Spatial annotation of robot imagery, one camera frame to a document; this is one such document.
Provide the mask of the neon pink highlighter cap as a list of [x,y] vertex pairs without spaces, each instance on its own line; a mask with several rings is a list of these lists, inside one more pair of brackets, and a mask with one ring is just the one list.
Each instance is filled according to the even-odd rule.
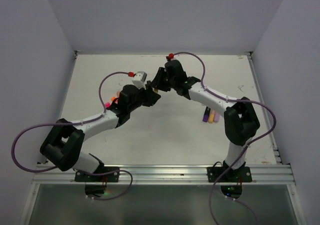
[[110,102],[107,102],[106,104],[105,104],[105,107],[106,108],[108,108],[108,107],[110,107],[111,106],[111,103]]

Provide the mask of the purple highlighter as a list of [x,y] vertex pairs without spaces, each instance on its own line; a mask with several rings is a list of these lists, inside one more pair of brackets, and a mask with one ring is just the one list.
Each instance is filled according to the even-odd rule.
[[206,107],[205,108],[205,111],[204,111],[204,114],[203,114],[203,117],[202,117],[202,121],[207,123],[208,120],[209,120],[209,117],[210,117],[210,113],[211,113],[211,109],[209,107]]

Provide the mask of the pastel yellow highlighter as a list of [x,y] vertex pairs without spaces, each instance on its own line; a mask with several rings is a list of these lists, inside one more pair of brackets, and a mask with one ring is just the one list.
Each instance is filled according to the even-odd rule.
[[207,122],[213,123],[215,121],[215,115],[216,115],[216,112],[213,109],[211,109]]

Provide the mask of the pastel pink highlighter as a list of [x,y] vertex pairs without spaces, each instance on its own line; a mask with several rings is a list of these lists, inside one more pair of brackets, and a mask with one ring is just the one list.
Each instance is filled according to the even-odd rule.
[[215,113],[213,121],[217,123],[219,119],[220,119],[220,115],[218,113]]

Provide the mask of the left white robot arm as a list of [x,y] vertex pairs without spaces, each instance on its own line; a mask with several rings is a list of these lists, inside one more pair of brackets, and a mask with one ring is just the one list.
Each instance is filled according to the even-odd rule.
[[98,117],[74,122],[59,119],[42,143],[40,153],[62,172],[75,169],[85,172],[92,181],[99,181],[104,175],[104,164],[96,156],[81,152],[83,143],[122,126],[130,119],[132,111],[141,106],[151,107],[160,98],[150,85],[146,88],[125,85],[115,101]]

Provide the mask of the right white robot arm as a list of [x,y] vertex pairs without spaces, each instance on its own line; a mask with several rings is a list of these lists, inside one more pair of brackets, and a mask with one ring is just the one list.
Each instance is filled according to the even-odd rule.
[[214,110],[224,119],[224,132],[229,147],[222,174],[227,181],[235,181],[241,175],[240,168],[245,165],[247,146],[260,128],[250,100],[243,97],[234,102],[221,93],[209,93],[199,78],[187,76],[178,60],[168,61],[164,67],[160,67],[151,87],[163,92],[173,89],[178,95]]

